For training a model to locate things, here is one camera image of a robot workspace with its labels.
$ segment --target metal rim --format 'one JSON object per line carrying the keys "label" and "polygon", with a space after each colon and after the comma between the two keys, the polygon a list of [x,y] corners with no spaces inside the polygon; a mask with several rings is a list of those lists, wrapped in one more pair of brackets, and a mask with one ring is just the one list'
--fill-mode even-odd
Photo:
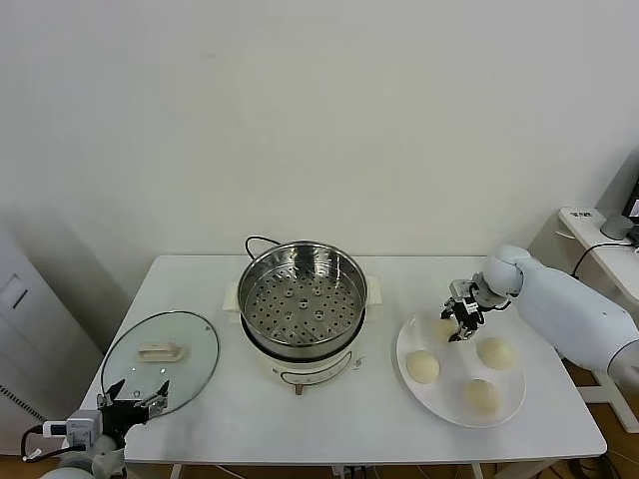
{"label": "metal rim", "polygon": [[271,350],[267,349],[266,347],[264,347],[264,345],[261,344],[260,342],[257,342],[253,338],[253,336],[251,335],[251,332],[249,331],[249,327],[247,326],[247,321],[245,320],[244,316],[241,315],[242,329],[244,330],[245,335],[249,338],[249,341],[251,342],[251,344],[253,346],[255,346],[257,349],[259,349],[261,352],[263,352],[267,356],[272,357],[273,359],[277,359],[278,361],[291,362],[291,363],[294,363],[294,364],[305,364],[305,363],[311,363],[311,362],[324,361],[325,359],[329,359],[330,357],[333,357],[336,354],[339,354],[340,352],[344,351],[347,347],[349,347],[352,344],[353,341],[355,341],[355,339],[359,335],[359,332],[363,328],[364,319],[365,319],[365,310],[361,312],[360,321],[359,321],[359,323],[357,325],[357,328],[353,332],[352,338],[350,339],[350,341],[348,341],[347,343],[345,343],[341,347],[336,348],[333,351],[328,352],[328,353],[323,354],[323,355],[320,355],[320,356],[289,357],[289,356],[282,356],[281,354],[277,354],[276,352],[271,351]]}
{"label": "metal rim", "polygon": [[193,397],[191,399],[189,399],[188,401],[186,401],[184,404],[176,407],[175,409],[171,409],[171,411],[169,411],[169,412],[163,412],[162,414],[160,414],[160,416],[164,416],[166,414],[171,414],[172,412],[175,412],[175,411],[177,411],[179,409],[182,409],[184,406],[186,406],[191,401],[193,401],[196,397],[198,397],[198,395],[207,386],[207,384],[209,384],[209,381],[211,380],[211,377],[213,376],[213,373],[218,368],[218,363],[220,362],[220,336],[218,335],[218,332],[216,331],[216,329],[214,328],[214,326],[211,324],[211,322],[208,319],[206,319],[205,317],[203,317],[200,314],[197,314],[196,312],[184,311],[184,310],[181,310],[181,309],[173,309],[173,310],[170,310],[170,311],[157,312],[156,314],[153,314],[151,316],[145,317],[142,321],[140,321],[135,326],[133,326],[131,329],[129,329],[127,332],[125,332],[122,336],[120,336],[118,338],[118,340],[116,342],[113,343],[113,345],[107,351],[107,354],[105,355],[105,358],[104,358],[104,362],[102,363],[102,366],[100,367],[100,389],[102,391],[102,394],[106,393],[105,388],[104,388],[104,366],[107,364],[107,360],[109,359],[109,356],[111,355],[111,352],[116,348],[116,346],[120,343],[120,341],[122,341],[122,339],[127,334],[129,334],[130,331],[134,330],[140,324],[143,324],[143,323],[145,323],[147,321],[150,321],[151,319],[154,319],[154,318],[156,318],[158,316],[162,316],[162,315],[165,315],[165,314],[174,314],[176,312],[181,312],[181,313],[184,313],[184,314],[190,314],[192,316],[196,316],[199,319],[201,319],[202,321],[204,321],[206,324],[208,324],[211,327],[211,330],[213,331],[213,333],[216,336],[216,345],[218,346],[218,353],[216,354],[216,363],[213,366],[213,369],[211,370],[211,374],[209,374],[209,377],[207,377],[207,380],[204,381],[204,383],[202,384],[202,387],[196,391],[196,393],[193,395]]}
{"label": "metal rim", "polygon": [[[242,273],[242,276],[240,277],[240,281],[239,281],[239,286],[242,286],[246,280],[246,277],[249,273],[252,272],[254,266],[256,264],[258,264],[259,262],[261,262],[262,260],[264,260],[266,257],[275,254],[276,252],[280,251],[280,250],[284,250],[284,249],[288,249],[290,247],[296,247],[296,246],[308,246],[308,247],[320,247],[320,248],[326,248],[326,249],[331,249],[334,252],[336,252],[337,254],[343,256],[344,258],[346,258],[348,260],[348,262],[350,262],[350,264],[354,267],[354,269],[356,270],[357,274],[359,275],[359,277],[361,277],[362,279],[362,283],[363,283],[363,291],[362,293],[362,298],[361,298],[361,302],[362,302],[362,306],[361,306],[361,311],[363,313],[364,309],[365,309],[365,302],[366,302],[366,297],[368,295],[368,286],[366,283],[366,279],[365,279],[365,274],[363,273],[363,270],[361,269],[361,267],[359,266],[359,264],[357,263],[357,261],[355,261],[352,256],[350,256],[350,254],[344,252],[342,249],[339,249],[338,247],[333,246],[332,244],[326,244],[326,243],[322,243],[322,242],[318,242],[318,241],[310,241],[310,240],[297,240],[297,241],[290,241],[290,242],[285,242],[282,243],[280,245],[276,245],[273,247],[270,247],[269,249],[266,249],[265,251],[262,252],[262,254],[256,256],[255,259],[253,259],[249,265],[245,268],[244,272]],[[246,319],[245,314],[247,311],[247,307],[245,304],[240,304],[240,311],[242,313],[242,318]],[[251,325],[251,322],[247,320],[247,327],[250,330],[251,333],[257,334],[260,337],[262,337],[264,340],[269,341],[269,342],[274,342],[277,344],[281,344],[284,346],[291,346],[288,342],[286,341],[280,341],[278,339],[274,339],[272,338],[270,335],[267,335],[265,333],[263,333],[262,331],[260,331],[259,329],[255,328],[254,326]],[[328,342],[331,342],[339,337],[342,337],[344,334],[348,333],[349,329],[345,329],[344,331],[342,331],[340,334],[336,334],[333,335],[327,339],[323,339],[320,341],[315,341],[312,345],[307,345],[306,347],[310,346],[315,346],[315,345],[321,345],[321,344],[326,344]]]}

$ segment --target stainless steel steamer basket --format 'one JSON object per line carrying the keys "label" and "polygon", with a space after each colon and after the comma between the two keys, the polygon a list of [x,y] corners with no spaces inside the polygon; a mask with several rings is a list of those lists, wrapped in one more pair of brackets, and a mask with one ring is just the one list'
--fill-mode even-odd
{"label": "stainless steel steamer basket", "polygon": [[359,333],[366,279],[340,249],[293,241],[249,264],[238,302],[245,332],[260,350],[289,362],[319,361],[345,349]]}

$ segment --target white plate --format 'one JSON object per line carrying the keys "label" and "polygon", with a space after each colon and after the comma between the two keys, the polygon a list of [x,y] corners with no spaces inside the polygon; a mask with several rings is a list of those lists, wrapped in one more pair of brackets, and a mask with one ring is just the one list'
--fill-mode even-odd
{"label": "white plate", "polygon": [[[475,337],[467,341],[441,342],[433,334],[434,322],[440,320],[414,318],[399,332],[397,364],[410,392],[433,413],[460,426],[492,427],[511,419],[521,408],[526,395],[523,371],[519,367],[497,371],[479,359],[476,341],[490,337],[481,328]],[[439,377],[434,384],[421,384],[408,374],[406,357],[418,350],[430,352],[439,361]],[[484,379],[497,387],[501,394],[501,407],[495,414],[477,414],[468,407],[464,400],[464,386],[471,379]]]}

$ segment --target floor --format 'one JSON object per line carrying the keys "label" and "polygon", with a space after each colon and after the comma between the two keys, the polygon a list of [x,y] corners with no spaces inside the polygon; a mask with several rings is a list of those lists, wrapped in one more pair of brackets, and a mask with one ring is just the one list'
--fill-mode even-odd
{"label": "floor", "polygon": [[[578,386],[595,385],[588,371],[572,364],[567,364],[568,371]],[[639,396],[626,396],[630,407],[639,417]],[[639,462],[639,434],[627,434],[614,412],[608,405],[588,405],[599,428],[608,442],[609,451],[616,451],[634,461]],[[639,477],[639,465],[609,453],[609,457],[619,470],[622,479]],[[0,479],[38,479],[47,471],[55,468],[56,459],[46,460],[38,464],[24,464],[17,457],[0,456]],[[495,471],[505,464],[483,464],[482,470],[486,479],[491,479]],[[546,469],[539,479],[578,479],[573,476],[565,461],[553,466],[556,472]],[[229,467],[229,470],[245,476],[247,479],[331,479],[329,467]],[[415,466],[379,466],[375,468],[379,479],[423,479],[424,474]],[[375,470],[368,468],[367,479],[377,479]],[[429,479],[471,479],[470,466],[422,466],[421,471]],[[169,479],[171,467],[167,465],[134,465],[130,477],[133,479]],[[214,466],[188,466],[184,469],[182,479],[230,479],[231,475]],[[354,479],[366,479],[361,470],[357,470]]]}

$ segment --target white cabinet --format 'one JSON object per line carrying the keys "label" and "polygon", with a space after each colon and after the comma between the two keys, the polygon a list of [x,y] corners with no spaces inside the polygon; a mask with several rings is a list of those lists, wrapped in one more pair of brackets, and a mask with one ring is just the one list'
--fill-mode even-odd
{"label": "white cabinet", "polygon": [[31,262],[0,232],[0,454],[19,453],[25,429],[75,411],[102,358]]}

